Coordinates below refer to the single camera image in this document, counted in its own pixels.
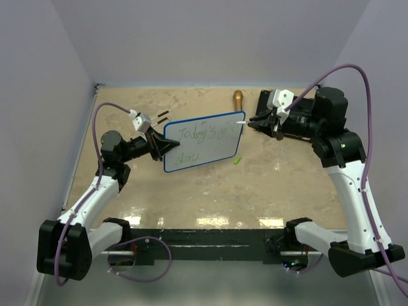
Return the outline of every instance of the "purple cable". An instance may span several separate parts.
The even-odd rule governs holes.
[[[168,247],[167,244],[165,244],[164,241],[162,241],[162,240],[160,240],[160,239],[158,239],[158,238],[156,238],[156,237],[146,236],[146,237],[139,237],[139,238],[135,238],[135,239],[132,239],[132,240],[129,240],[129,241],[126,241],[126,242],[122,242],[121,244],[115,244],[115,245],[113,245],[112,247],[122,247],[123,245],[132,244],[132,243],[134,243],[134,242],[137,242],[137,241],[140,241],[140,240],[146,240],[146,239],[151,239],[151,240],[155,240],[155,241],[157,241],[157,242],[160,242],[161,244],[164,245],[164,247],[165,247],[166,250],[167,250],[167,253],[168,253],[168,264],[167,264],[167,267],[166,267],[166,269],[164,270],[164,272],[163,272],[162,274],[160,274],[159,276],[153,277],[153,278],[151,278],[151,279],[138,279],[138,278],[136,278],[136,277],[128,276],[128,275],[126,275],[126,274],[123,274],[123,273],[120,273],[120,272],[118,272],[118,271],[115,271],[115,270],[111,267],[110,262],[108,261],[108,266],[109,266],[109,268],[111,269],[111,271],[113,271],[114,274],[116,274],[116,275],[118,275],[118,276],[120,276],[120,277],[123,277],[124,279],[128,279],[128,280],[130,280],[130,281],[135,281],[135,282],[154,282],[154,281],[158,281],[158,280],[161,279],[163,276],[165,276],[165,275],[167,274],[168,270],[169,270],[170,267],[171,267],[172,258],[171,258],[170,248]]]
[[[358,72],[360,72],[360,75],[361,75],[361,77],[363,78],[363,81],[364,81],[365,93],[366,93],[366,96],[367,96],[368,150],[367,150],[367,161],[366,161],[365,166],[364,166],[363,177],[361,178],[361,190],[365,190],[365,186],[366,186],[366,183],[367,183],[368,170],[370,168],[371,155],[372,155],[372,111],[371,111],[370,84],[368,82],[367,74],[364,72],[364,70],[361,67],[359,67],[359,66],[357,66],[355,64],[343,64],[343,65],[334,67],[333,69],[326,72],[323,76],[319,77],[315,82],[310,84],[309,87],[306,88],[305,91],[303,91],[292,102],[291,105],[289,105],[287,108],[285,108],[285,110],[292,109],[319,82],[321,82],[323,79],[325,79],[328,75],[331,75],[333,72],[335,72],[337,70],[340,70],[340,69],[343,69],[343,68],[353,68],[353,69],[357,70]],[[385,274],[391,276],[393,278],[393,280],[395,281],[395,284],[397,285],[399,290],[401,290],[402,294],[404,294],[406,297],[408,297],[408,290],[406,290],[404,287],[402,287],[402,284],[399,282],[399,279],[401,279],[401,277],[399,277],[395,273],[395,271],[394,271],[394,269],[393,269],[393,267],[392,267],[392,265],[391,265],[391,263],[390,263],[390,261],[388,259],[386,251],[384,249],[384,246],[382,245],[381,236],[380,236],[380,233],[378,231],[377,224],[375,223],[375,219],[374,219],[374,216],[373,216],[371,208],[370,208],[370,203],[368,201],[367,193],[362,192],[361,194],[363,196],[364,207],[365,207],[365,210],[367,211],[367,216],[368,216],[368,219],[370,221],[370,225],[371,225],[371,227],[373,229],[373,232],[374,232],[374,237],[375,237],[375,239],[376,239],[376,241],[378,243],[381,255],[384,258],[384,262],[386,263],[386,266],[387,266],[388,270],[390,271],[389,274],[388,273],[385,273]]]
[[[310,265],[310,266],[308,266],[308,267],[306,267],[306,269],[303,269],[303,270],[299,270],[299,271],[295,271],[295,270],[288,270],[289,272],[292,272],[292,273],[296,273],[296,274],[303,274],[303,273],[307,273],[307,272],[309,272],[311,269],[313,269],[313,268],[315,268],[319,263],[320,263],[320,261],[323,259],[323,253],[321,253],[320,254],[320,256],[319,256],[319,258],[313,263],[313,265]]]
[[[384,270],[380,270],[380,269],[373,269],[373,271],[376,271],[376,272],[378,272],[378,273],[382,273],[382,274],[391,276],[391,273],[389,273],[388,271],[384,271]],[[397,277],[398,277],[399,280],[401,280],[401,281],[403,281],[403,282],[405,282],[405,283],[408,284],[408,279],[406,279],[405,277],[398,276],[398,275],[397,275]]]
[[[65,234],[68,230],[68,226],[71,224],[72,220],[74,219],[75,215],[78,213],[82,205],[89,199],[89,197],[96,191],[96,189],[99,187],[102,179],[102,174],[103,174],[103,165],[102,165],[102,157],[99,152],[98,148],[98,140],[96,139],[96,115],[98,114],[99,110],[101,109],[102,106],[105,105],[110,105],[113,107],[118,108],[119,110],[122,110],[126,113],[130,113],[130,110],[127,110],[119,105],[116,105],[114,103],[110,102],[104,102],[98,105],[98,107],[95,109],[93,115],[92,115],[92,137],[94,139],[94,146],[95,146],[95,151],[96,151],[96,156],[98,157],[98,166],[99,166],[99,175],[98,175],[98,181],[96,182],[96,188],[92,188],[81,200],[81,202],[76,206],[74,209],[73,213],[70,215],[68,218],[68,221],[64,225],[61,236],[58,239],[58,244],[57,244],[57,251],[55,252],[55,259],[54,259],[54,277],[55,277],[55,282],[57,283],[58,286],[63,286],[68,282],[68,279],[64,279],[64,281],[61,282],[59,279],[59,257],[61,255],[61,249],[62,249],[62,243],[64,242]]]

